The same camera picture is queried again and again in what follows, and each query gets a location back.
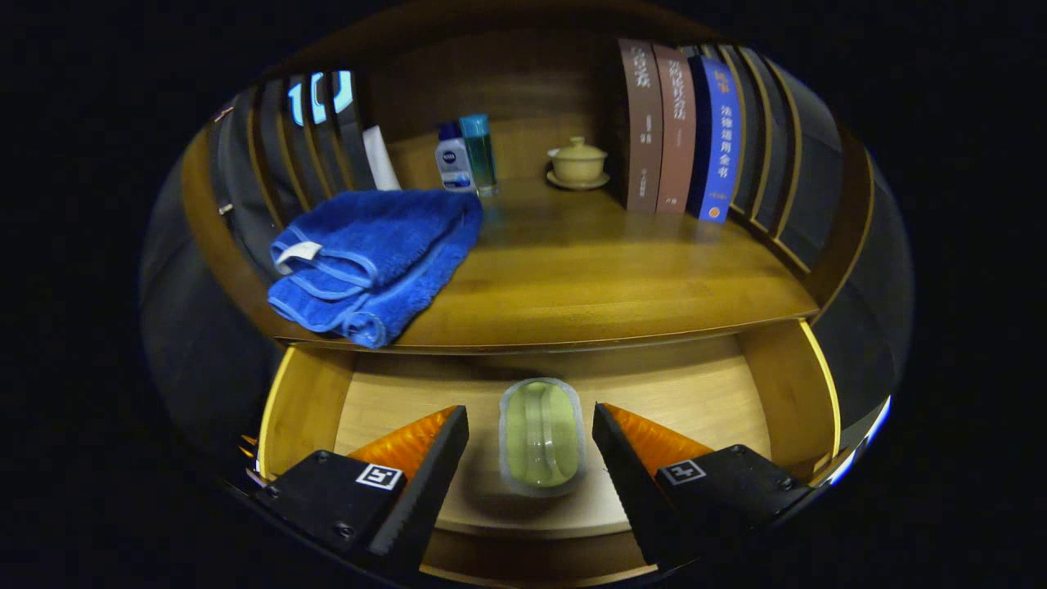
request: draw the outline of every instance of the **blue bottle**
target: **blue bottle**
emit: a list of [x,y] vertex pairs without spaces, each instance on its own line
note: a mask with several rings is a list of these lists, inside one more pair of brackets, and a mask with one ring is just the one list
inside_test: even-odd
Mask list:
[[498,192],[498,182],[494,178],[494,153],[491,150],[491,131],[486,114],[470,114],[459,119],[462,135],[469,151],[472,180],[480,196]]

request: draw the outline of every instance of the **wooden cabinet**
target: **wooden cabinet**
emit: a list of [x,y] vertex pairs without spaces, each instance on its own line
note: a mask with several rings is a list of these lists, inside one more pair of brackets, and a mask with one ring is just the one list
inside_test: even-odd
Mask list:
[[[436,187],[437,123],[474,111],[491,115],[500,192],[485,201],[469,256],[391,346],[366,352],[276,316],[266,303],[268,284],[217,212],[208,127],[185,154],[185,207],[205,258],[254,325],[287,345],[261,426],[259,473],[273,480],[315,450],[347,454],[465,405],[469,444],[423,571],[551,587],[650,571],[592,439],[588,474],[572,495],[525,500],[504,489],[500,395],[522,379],[557,378],[579,393],[586,434],[594,404],[607,402],[713,449],[743,444],[811,481],[837,458],[840,411],[808,322],[832,302],[862,250],[872,210],[868,154],[838,126],[839,208],[824,248],[801,262],[780,237],[800,198],[797,174],[818,162],[803,160],[810,155],[797,148],[804,119],[776,66],[638,2],[450,4],[423,0],[380,13],[260,80],[279,86],[291,73],[356,72],[361,128],[382,128],[404,188]],[[734,195],[742,205],[732,205],[727,223],[626,211],[616,182],[576,192],[544,180],[547,151],[567,137],[610,146],[608,101],[619,98],[602,71],[618,56],[603,47],[617,37],[721,43],[715,54],[728,60],[736,85],[758,87],[743,96],[756,113],[749,134],[762,137],[747,151],[759,156],[742,164],[749,176],[739,185],[753,194]],[[747,80],[760,84],[738,84]],[[783,158],[781,177],[768,178],[773,92],[781,94],[774,104],[788,111],[788,123],[774,132],[788,134],[779,142],[792,146],[775,153]],[[247,119],[250,136],[258,136],[263,121]],[[264,146],[251,143],[252,161],[265,159]],[[294,159],[290,150],[280,152],[299,192],[303,175],[338,173],[320,168],[324,158],[315,154]],[[623,162],[617,164],[608,160],[607,171],[620,178]],[[291,219],[268,189],[275,172],[264,165],[254,172],[276,226],[284,226]],[[779,188],[764,199],[768,180]],[[299,197],[306,206],[330,195]],[[773,207],[763,216],[761,201]]]

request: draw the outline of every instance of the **bottle cap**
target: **bottle cap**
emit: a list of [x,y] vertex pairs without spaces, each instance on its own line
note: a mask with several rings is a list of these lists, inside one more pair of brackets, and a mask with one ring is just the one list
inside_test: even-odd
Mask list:
[[470,114],[459,118],[462,124],[462,134],[466,137],[483,137],[491,133],[487,126],[486,114]]
[[462,131],[458,128],[458,122],[451,120],[440,126],[439,137],[441,141],[454,139],[462,136]]

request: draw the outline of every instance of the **nivea bottle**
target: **nivea bottle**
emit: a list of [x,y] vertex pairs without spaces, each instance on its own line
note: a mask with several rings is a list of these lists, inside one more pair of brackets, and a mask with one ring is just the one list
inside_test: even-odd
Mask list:
[[437,169],[444,189],[451,191],[476,191],[469,165],[469,152],[462,138],[458,122],[440,126],[440,144],[437,145]]

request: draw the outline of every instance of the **wooden shelf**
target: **wooden shelf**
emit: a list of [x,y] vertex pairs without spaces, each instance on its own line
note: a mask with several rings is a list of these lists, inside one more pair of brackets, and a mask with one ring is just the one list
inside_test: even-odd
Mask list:
[[[594,348],[735,333],[818,312],[800,281],[732,221],[627,212],[606,190],[508,180],[476,246],[384,352]],[[333,347],[344,340],[295,331]]]

